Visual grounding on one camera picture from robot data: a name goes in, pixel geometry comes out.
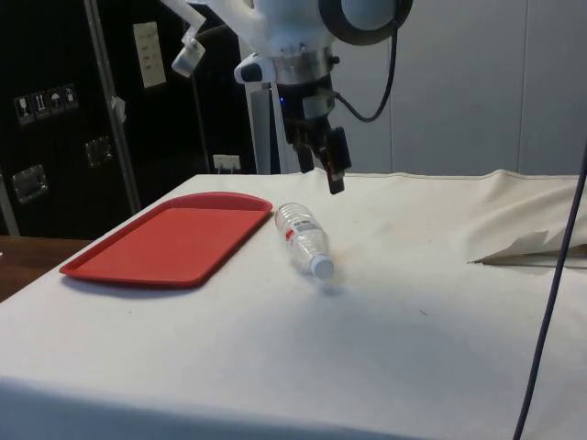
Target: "cable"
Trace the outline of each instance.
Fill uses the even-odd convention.
[[[385,93],[383,94],[382,103],[379,105],[379,108],[375,112],[373,116],[367,117],[363,116],[359,111],[352,106],[352,104],[347,101],[339,92],[334,92],[335,99],[338,99],[347,109],[355,116],[359,121],[369,124],[370,122],[376,121],[379,116],[382,115],[387,102],[389,101],[389,97],[392,94],[392,86],[393,86],[393,79],[395,78],[395,60],[397,58],[397,23],[393,23],[393,31],[392,31],[392,54],[390,57],[389,63],[389,75],[387,77],[387,85],[385,86]]]
[[[526,424],[526,418],[530,411],[530,404],[532,403],[532,396],[534,394],[534,388],[536,387],[536,381],[538,376],[538,369],[540,368],[540,360],[542,358],[542,351],[544,344],[547,339],[548,327],[550,326],[550,319],[554,311],[554,305],[559,294],[560,279],[562,278],[562,271],[565,266],[567,254],[569,253],[570,238],[572,237],[572,231],[575,227],[577,220],[577,214],[579,212],[579,206],[581,205],[581,198],[583,190],[585,188],[585,180],[587,179],[587,143],[585,144],[585,151],[583,153],[583,162],[581,165],[581,173],[579,174],[579,181],[577,182],[577,191],[572,202],[570,209],[569,221],[567,222],[567,228],[565,229],[565,235],[562,239],[562,246],[560,247],[559,259],[557,261],[557,268],[554,272],[554,278],[552,280],[552,287],[550,288],[550,296],[548,297],[547,310],[544,313],[544,319],[540,327],[540,333],[538,334],[538,341],[536,344],[536,351],[534,353],[534,359],[532,360],[532,369],[530,369],[530,377],[526,387],[526,396],[524,397],[524,404],[522,405],[522,411],[517,421],[517,427],[515,428],[514,440],[520,440],[522,433],[524,432],[524,426]]]
[[[200,41],[202,43],[202,42],[204,42],[205,39],[209,39],[211,37],[214,37],[215,35],[221,34],[222,32],[224,32],[226,30],[231,31],[232,29],[230,29],[230,27],[228,27],[227,25],[220,25],[220,26],[216,26],[216,27],[211,27],[207,30],[203,30],[202,32],[196,34],[195,39],[197,39],[198,41]]]

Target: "electrical outlet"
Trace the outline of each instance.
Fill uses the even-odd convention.
[[[215,154],[214,168],[219,171],[240,171],[240,157],[228,154]]]

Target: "bottle cap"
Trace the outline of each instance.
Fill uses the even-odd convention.
[[[334,263],[328,255],[316,255],[310,262],[310,270],[320,280],[329,280],[334,275]]]

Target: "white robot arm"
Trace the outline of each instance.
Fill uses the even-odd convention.
[[[237,81],[277,84],[286,137],[302,172],[314,168],[314,153],[330,191],[343,191],[350,157],[344,130],[328,123],[335,104],[330,73],[339,63],[331,45],[336,39],[366,46],[389,38],[413,0],[162,1],[195,29],[201,20],[185,9],[186,2],[206,4],[249,44],[255,53],[235,69]],[[193,44],[195,53],[203,52],[195,39]]]

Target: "red tray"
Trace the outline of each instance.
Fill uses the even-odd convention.
[[[72,278],[164,287],[204,284],[263,225],[271,203],[207,192],[165,202],[61,268]]]

